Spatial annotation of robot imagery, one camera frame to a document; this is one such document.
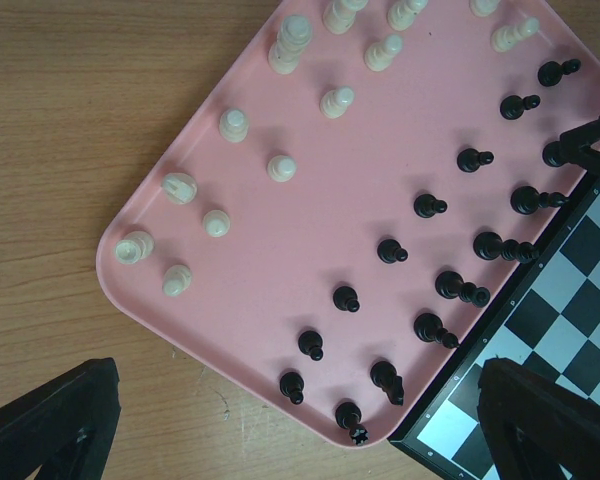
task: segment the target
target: pink surface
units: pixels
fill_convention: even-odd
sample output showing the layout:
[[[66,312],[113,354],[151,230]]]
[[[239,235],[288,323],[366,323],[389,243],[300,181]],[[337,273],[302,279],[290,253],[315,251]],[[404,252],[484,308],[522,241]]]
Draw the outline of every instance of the pink surface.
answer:
[[[322,25],[324,1],[286,0],[263,26],[200,107],[102,237],[97,270],[109,299],[127,315],[214,370],[278,407],[328,441],[351,446],[334,411],[351,399],[363,412],[368,445],[399,425],[452,352],[420,342],[413,321],[428,309],[461,339],[482,313],[434,290],[443,269],[488,287],[493,296],[514,263],[485,262],[472,251],[476,233],[534,241],[553,212],[514,213],[516,186],[569,193],[582,171],[545,166],[545,144],[600,114],[600,63],[544,1],[503,2],[479,19],[469,2],[431,0],[402,33],[404,51],[385,72],[368,70],[368,45],[392,33],[389,0],[373,0],[349,33]],[[314,39],[298,69],[274,73],[267,52],[282,19],[306,15]],[[539,35],[506,54],[491,49],[504,23],[537,16]],[[541,87],[538,67],[577,57],[583,69],[552,89]],[[356,91],[336,120],[320,112],[322,95],[341,85]],[[511,122],[501,118],[508,94],[539,94],[542,105]],[[246,112],[251,129],[241,144],[220,137],[227,107]],[[493,165],[460,172],[466,146],[491,150]],[[288,183],[267,175],[278,154],[298,163]],[[199,184],[189,205],[161,192],[164,174],[185,172]],[[449,203],[444,215],[415,215],[415,197],[429,191]],[[209,237],[203,215],[221,208],[231,230]],[[142,229],[155,252],[136,265],[116,262],[115,243]],[[393,236],[409,251],[404,264],[386,265],[376,246]],[[188,265],[191,287],[180,297],[162,294],[173,264]],[[336,310],[331,294],[341,282],[358,292],[356,314]],[[302,355],[297,337],[315,328],[324,359]],[[404,377],[405,405],[389,404],[369,370],[391,361]],[[289,369],[305,380],[305,401],[293,406],[278,388]]]

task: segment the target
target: black square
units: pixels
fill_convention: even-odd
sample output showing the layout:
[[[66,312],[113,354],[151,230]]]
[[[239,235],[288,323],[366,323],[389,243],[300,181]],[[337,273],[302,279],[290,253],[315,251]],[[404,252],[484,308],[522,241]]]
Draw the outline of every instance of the black square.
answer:
[[[479,365],[473,365],[471,370],[464,376],[460,385],[456,387],[449,396],[449,401],[464,413],[478,422],[478,399],[480,390],[478,389],[478,380],[482,368]]]
[[[453,461],[478,478],[487,474],[493,460],[480,425],[476,425],[453,456]]]
[[[531,355],[529,355],[529,358],[525,360],[522,366],[551,382],[555,382],[560,376],[560,372],[549,365],[546,360],[536,352],[531,352]]]
[[[585,280],[562,312],[578,330],[587,337],[600,323],[600,290],[591,281]]]
[[[600,383],[600,349],[589,340],[564,371],[564,376],[587,395]]]
[[[585,216],[560,251],[578,270],[589,275],[600,261],[600,227]]]
[[[535,348],[558,315],[540,295],[529,290],[505,325],[524,343]]]

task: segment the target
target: white chess piece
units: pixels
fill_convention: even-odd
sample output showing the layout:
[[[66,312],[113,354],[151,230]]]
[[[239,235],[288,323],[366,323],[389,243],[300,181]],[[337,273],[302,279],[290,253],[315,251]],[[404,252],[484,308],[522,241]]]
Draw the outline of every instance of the white chess piece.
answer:
[[[177,297],[191,285],[191,270],[184,265],[174,265],[162,280],[162,291],[168,297]]]
[[[327,118],[338,118],[347,111],[354,98],[355,94],[350,87],[336,88],[322,97],[320,110]]]
[[[539,29],[540,22],[535,17],[529,17],[519,25],[505,25],[494,32],[491,46],[496,52],[506,52],[518,42],[534,35]]]
[[[211,210],[202,219],[204,229],[211,237],[222,237],[229,232],[231,221],[222,210]]]
[[[162,190],[173,203],[184,205],[195,198],[198,185],[186,173],[169,173],[162,180]]]
[[[369,0],[332,0],[322,16],[324,26],[336,35],[347,32],[356,20],[356,13],[367,3]]]
[[[395,56],[402,51],[402,45],[402,37],[395,33],[387,36],[382,42],[374,43],[364,54],[367,67],[374,72],[388,68]]]
[[[267,165],[269,176],[276,182],[287,182],[296,174],[296,162],[286,155],[273,157]]]
[[[399,32],[409,28],[416,16],[424,10],[429,0],[397,0],[389,9],[387,20],[394,30]]]
[[[471,0],[471,11],[476,17],[488,17],[498,9],[501,0]]]
[[[154,242],[147,232],[131,232],[114,249],[116,259],[123,265],[133,265],[153,252]]]
[[[307,17],[302,15],[286,17],[282,22],[276,42],[271,45],[269,50],[271,68],[282,75],[293,72],[300,63],[300,56],[312,37],[313,29]]]
[[[240,143],[247,138],[249,119],[242,110],[230,108],[220,117],[220,134],[232,143]]]

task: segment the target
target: black chess piece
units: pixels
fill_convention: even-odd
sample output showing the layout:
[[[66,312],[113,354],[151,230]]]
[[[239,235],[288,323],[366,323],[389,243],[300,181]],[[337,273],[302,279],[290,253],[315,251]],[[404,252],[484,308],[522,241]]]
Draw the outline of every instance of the black chess piece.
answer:
[[[362,412],[353,402],[345,402],[336,409],[336,423],[340,428],[349,430],[349,438],[356,447],[369,441],[369,432],[361,425]]]
[[[360,302],[358,301],[358,294],[351,287],[340,287],[333,292],[333,303],[335,303],[338,310],[343,312],[355,313],[360,310]]]
[[[413,203],[413,209],[422,218],[431,218],[437,213],[444,213],[447,211],[447,207],[447,202],[438,200],[429,193],[420,195]]]
[[[517,120],[525,111],[538,108],[539,105],[540,97],[538,95],[524,98],[518,95],[510,95],[500,104],[500,114],[506,120]]]
[[[491,293],[475,283],[465,282],[459,273],[446,271],[436,278],[436,291],[444,298],[460,298],[465,303],[471,303],[483,308],[491,300]]]
[[[543,87],[555,87],[562,77],[580,70],[582,62],[577,58],[567,60],[562,65],[558,62],[547,62],[538,70],[538,81]]]
[[[392,405],[404,405],[402,377],[398,376],[396,367],[384,360],[376,363],[371,367],[371,381],[387,394]]]
[[[467,148],[458,154],[458,168],[463,172],[473,173],[480,167],[493,163],[493,153],[479,152],[475,148]]]
[[[409,253],[393,238],[380,242],[377,252],[384,263],[405,262],[409,258]]]
[[[423,342],[436,342],[445,348],[458,348],[458,337],[442,326],[442,320],[433,313],[423,313],[413,324],[416,336]]]
[[[502,241],[494,232],[483,232],[473,241],[473,251],[483,260],[495,260],[502,257],[507,261],[531,263],[540,256],[540,251],[529,242],[518,243],[515,240]]]
[[[302,390],[304,390],[304,380],[299,373],[285,373],[280,379],[280,391],[294,405],[300,405],[304,401]]]
[[[550,167],[561,167],[565,162],[560,156],[560,142],[549,143],[542,150],[542,160]]]
[[[307,330],[298,338],[298,347],[305,355],[309,355],[311,360],[319,362],[324,356],[322,351],[322,337],[318,332]]]
[[[530,186],[516,188],[511,195],[511,207],[522,215],[531,215],[539,208],[560,208],[568,201],[561,193],[539,193]]]

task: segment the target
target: wooden table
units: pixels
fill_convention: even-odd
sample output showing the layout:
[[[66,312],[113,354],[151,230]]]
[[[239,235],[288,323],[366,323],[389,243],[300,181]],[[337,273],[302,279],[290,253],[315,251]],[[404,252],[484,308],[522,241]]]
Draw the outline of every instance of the wooden table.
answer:
[[[100,235],[277,3],[0,0],[0,406],[114,357],[105,478],[437,478],[325,444],[100,291]],[[600,0],[551,4],[600,57]]]

